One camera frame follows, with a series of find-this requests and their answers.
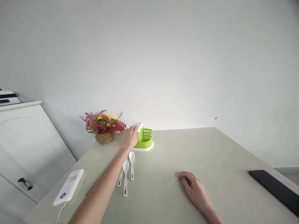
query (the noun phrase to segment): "floor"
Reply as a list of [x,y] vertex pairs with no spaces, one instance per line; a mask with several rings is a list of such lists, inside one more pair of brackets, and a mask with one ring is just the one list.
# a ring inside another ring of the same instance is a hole
[[299,173],[282,173],[282,175],[299,186]]

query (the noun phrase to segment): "white power bank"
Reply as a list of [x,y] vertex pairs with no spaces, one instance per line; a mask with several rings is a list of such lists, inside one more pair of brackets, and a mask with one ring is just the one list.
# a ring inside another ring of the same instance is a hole
[[77,189],[83,173],[84,169],[79,169],[70,173],[69,177],[66,179],[66,182],[62,186],[53,202],[54,206],[58,206],[63,202],[69,202],[73,198],[73,195],[75,193],[75,190]]

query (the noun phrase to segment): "white shelf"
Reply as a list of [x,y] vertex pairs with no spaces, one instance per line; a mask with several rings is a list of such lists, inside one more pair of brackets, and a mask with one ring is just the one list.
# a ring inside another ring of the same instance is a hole
[[13,109],[18,109],[18,108],[23,108],[23,107],[39,105],[39,104],[41,104],[41,101],[0,106],[0,111],[13,110]]

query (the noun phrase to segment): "cabinet door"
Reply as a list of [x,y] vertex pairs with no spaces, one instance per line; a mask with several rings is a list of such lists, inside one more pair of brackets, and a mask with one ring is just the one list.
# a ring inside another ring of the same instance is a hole
[[75,163],[40,105],[0,112],[0,173],[33,200],[39,202]]
[[37,203],[0,175],[0,221],[21,224],[22,219]]

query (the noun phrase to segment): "baseboard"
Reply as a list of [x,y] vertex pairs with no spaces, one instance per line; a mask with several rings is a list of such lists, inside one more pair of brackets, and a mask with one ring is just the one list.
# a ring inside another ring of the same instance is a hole
[[299,173],[299,167],[274,168],[279,173]]

